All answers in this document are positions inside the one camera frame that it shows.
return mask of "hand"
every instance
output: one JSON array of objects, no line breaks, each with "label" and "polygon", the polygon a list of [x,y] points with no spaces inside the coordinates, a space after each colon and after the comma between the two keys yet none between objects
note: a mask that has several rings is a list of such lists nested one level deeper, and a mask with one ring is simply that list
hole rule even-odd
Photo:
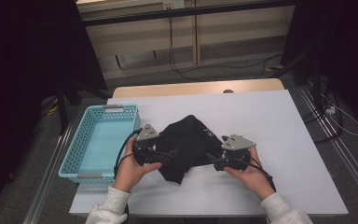
[{"label": "hand", "polygon": [[160,162],[146,166],[139,165],[131,155],[134,141],[135,138],[131,138],[126,145],[126,154],[124,156],[130,156],[126,157],[118,167],[116,181],[113,185],[113,188],[124,192],[130,192],[132,187],[137,185],[145,174],[159,169],[162,165]]},{"label": "hand", "polygon": [[[253,159],[262,165],[260,159],[258,159],[255,147],[250,148],[250,154]],[[251,164],[258,166],[252,158]],[[265,200],[269,195],[275,192],[267,181],[266,176],[254,167],[248,166],[244,171],[225,167],[225,171],[238,178],[242,184],[253,191],[261,201]]]}]

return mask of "tray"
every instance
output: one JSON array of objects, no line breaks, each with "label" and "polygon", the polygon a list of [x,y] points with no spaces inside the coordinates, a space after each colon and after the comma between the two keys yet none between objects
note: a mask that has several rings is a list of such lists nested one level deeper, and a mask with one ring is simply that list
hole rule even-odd
[{"label": "tray", "polygon": [[128,135],[139,129],[140,122],[137,105],[88,107],[62,162],[59,176],[75,183],[113,182],[117,154]]}]

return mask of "electrical outlet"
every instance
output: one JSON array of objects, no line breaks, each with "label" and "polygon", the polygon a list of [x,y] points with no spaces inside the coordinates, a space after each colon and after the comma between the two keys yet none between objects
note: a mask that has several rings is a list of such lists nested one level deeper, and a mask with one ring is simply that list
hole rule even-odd
[{"label": "electrical outlet", "polygon": [[172,6],[174,9],[185,8],[185,0],[173,0]]},{"label": "electrical outlet", "polygon": [[164,10],[173,9],[172,1],[163,1],[162,9]]}]

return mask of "white sleeve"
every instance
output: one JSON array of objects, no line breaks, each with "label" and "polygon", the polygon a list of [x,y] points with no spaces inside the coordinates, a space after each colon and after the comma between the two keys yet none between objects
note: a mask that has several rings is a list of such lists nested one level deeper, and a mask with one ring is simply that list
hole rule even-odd
[{"label": "white sleeve", "polygon": [[266,209],[271,224],[312,223],[308,215],[300,209],[290,209],[289,205],[278,193],[271,194],[261,202]]},{"label": "white sleeve", "polygon": [[102,205],[95,204],[92,207],[86,224],[118,224],[124,222],[127,219],[127,214],[123,213],[130,196],[130,193],[109,186],[105,202]]}]

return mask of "black cloth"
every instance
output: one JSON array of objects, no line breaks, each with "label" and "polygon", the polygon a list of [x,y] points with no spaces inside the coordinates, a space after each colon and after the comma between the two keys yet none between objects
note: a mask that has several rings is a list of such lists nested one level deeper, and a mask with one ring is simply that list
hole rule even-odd
[{"label": "black cloth", "polygon": [[212,158],[220,158],[222,142],[201,121],[193,115],[170,124],[156,142],[156,151],[177,150],[169,166],[159,171],[165,180],[182,183],[185,173],[191,167],[211,164]]}]

